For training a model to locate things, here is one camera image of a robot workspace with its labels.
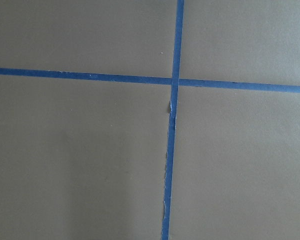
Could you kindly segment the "blue tape horizontal strip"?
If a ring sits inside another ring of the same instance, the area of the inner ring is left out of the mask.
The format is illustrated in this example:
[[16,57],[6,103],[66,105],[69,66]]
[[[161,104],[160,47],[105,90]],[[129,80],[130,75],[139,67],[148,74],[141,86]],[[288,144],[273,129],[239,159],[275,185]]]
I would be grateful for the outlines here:
[[[115,75],[115,74],[101,74],[101,73],[83,73],[83,72],[1,68],[1,67],[0,67],[0,75],[90,80],[90,81],[120,82],[120,83],[141,83],[141,84],[155,84],[155,85],[170,85],[172,83],[172,79],[166,77]],[[300,94],[300,86],[297,85],[233,82],[233,81],[218,81],[218,80],[199,80],[199,79],[183,79],[183,78],[179,80],[179,85],[185,87],[205,87],[205,88],[221,88],[221,89],[268,91],[268,92]]]

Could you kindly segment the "brown paper table cover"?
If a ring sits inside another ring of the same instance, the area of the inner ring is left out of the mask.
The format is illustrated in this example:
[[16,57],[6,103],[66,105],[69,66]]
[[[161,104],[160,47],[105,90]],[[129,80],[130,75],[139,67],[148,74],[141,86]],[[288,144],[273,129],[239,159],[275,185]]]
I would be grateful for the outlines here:
[[[0,0],[0,68],[172,79],[178,0]],[[300,86],[300,0],[184,0],[179,79]],[[0,75],[0,240],[162,240],[171,85]],[[300,240],[300,93],[178,87],[168,240]]]

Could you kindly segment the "blue tape vertical strip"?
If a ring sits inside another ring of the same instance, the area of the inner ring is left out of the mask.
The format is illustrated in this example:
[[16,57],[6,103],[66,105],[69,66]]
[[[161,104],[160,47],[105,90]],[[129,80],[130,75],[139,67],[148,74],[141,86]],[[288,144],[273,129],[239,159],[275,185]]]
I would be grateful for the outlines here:
[[164,197],[163,197],[164,212],[163,212],[163,219],[161,225],[162,240],[169,239],[169,230],[170,230],[173,165],[174,165],[176,120],[177,120],[177,108],[178,108],[178,93],[179,93],[179,81],[180,81],[184,5],[185,2],[183,0],[177,1],[172,74],[171,74],[171,84],[170,84],[170,113],[169,113],[168,132],[167,132],[167,149],[166,149],[166,165],[165,165],[165,180],[164,180]]

